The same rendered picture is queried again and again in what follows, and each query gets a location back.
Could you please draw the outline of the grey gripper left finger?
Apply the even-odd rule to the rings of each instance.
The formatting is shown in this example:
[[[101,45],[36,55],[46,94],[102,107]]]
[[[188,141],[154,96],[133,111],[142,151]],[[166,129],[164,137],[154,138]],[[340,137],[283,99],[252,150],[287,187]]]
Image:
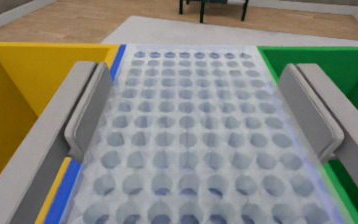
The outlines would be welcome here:
[[[0,174],[0,224],[35,224],[64,159],[82,164],[112,84],[106,62],[74,64]]]

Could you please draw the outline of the white well plate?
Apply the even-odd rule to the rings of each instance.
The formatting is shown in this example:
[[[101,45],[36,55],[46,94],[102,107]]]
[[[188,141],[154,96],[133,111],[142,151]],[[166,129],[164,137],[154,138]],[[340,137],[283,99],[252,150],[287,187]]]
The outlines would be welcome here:
[[[127,44],[58,224],[355,223],[256,46]]]

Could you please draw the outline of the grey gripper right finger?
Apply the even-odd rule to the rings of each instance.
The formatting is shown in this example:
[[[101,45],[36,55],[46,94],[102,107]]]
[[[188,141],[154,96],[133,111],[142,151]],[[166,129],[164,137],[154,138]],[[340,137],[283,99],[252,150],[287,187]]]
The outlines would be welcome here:
[[[317,64],[287,64],[277,86],[321,165],[340,160],[358,187],[358,110]]]

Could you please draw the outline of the yellow recycle bin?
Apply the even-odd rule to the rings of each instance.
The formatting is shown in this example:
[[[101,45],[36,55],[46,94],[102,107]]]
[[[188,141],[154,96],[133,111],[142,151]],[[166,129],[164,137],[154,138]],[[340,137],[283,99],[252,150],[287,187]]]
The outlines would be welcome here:
[[[0,174],[77,61],[106,62],[121,44],[0,42]],[[73,158],[65,158],[35,224],[46,224]]]

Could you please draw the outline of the blue bin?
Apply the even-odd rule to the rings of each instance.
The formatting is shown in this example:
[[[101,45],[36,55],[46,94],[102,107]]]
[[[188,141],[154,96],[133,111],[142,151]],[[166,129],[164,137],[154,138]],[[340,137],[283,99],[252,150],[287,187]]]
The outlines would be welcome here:
[[[117,57],[115,59],[115,62],[112,66],[112,69],[110,71],[112,82],[115,78],[115,75],[117,73],[118,67],[120,65],[121,59],[123,57],[124,51],[126,49],[127,44],[122,44],[120,47],[120,50],[117,54]],[[77,176],[78,170],[80,168],[81,164],[78,164],[74,161],[72,161],[70,168],[68,170],[68,173],[64,179],[64,182],[61,186],[61,189],[58,193],[58,196],[55,200],[55,203],[52,207],[52,210],[49,214],[49,217],[46,221],[46,224],[58,224],[60,221],[60,218],[62,216],[62,213],[64,211],[65,205],[67,203],[67,200],[69,198],[70,192],[72,190],[75,178]]]

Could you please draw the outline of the green bin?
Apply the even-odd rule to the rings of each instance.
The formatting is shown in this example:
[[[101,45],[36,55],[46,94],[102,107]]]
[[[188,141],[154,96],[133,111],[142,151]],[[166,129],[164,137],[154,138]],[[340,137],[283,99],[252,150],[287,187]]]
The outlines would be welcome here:
[[[276,84],[287,64],[317,64],[358,110],[358,47],[256,47]],[[329,160],[323,168],[354,223],[358,224],[357,185],[340,160]]]

